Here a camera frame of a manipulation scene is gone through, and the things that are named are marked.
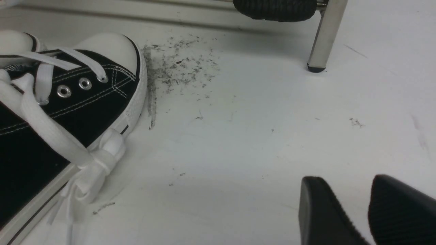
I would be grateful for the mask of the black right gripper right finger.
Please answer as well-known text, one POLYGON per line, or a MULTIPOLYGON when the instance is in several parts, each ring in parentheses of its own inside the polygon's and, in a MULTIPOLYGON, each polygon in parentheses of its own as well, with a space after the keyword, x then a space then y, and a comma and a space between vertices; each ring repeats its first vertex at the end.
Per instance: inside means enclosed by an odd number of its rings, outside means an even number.
POLYGON ((386 174, 374 177, 368 211, 377 245, 434 245, 434 198, 386 174))

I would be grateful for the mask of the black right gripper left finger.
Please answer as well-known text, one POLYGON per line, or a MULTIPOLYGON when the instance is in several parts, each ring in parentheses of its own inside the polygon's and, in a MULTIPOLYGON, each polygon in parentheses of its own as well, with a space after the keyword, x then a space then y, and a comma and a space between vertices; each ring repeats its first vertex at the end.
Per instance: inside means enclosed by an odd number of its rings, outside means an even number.
POLYGON ((368 245, 321 177, 305 176, 299 197, 302 245, 368 245))

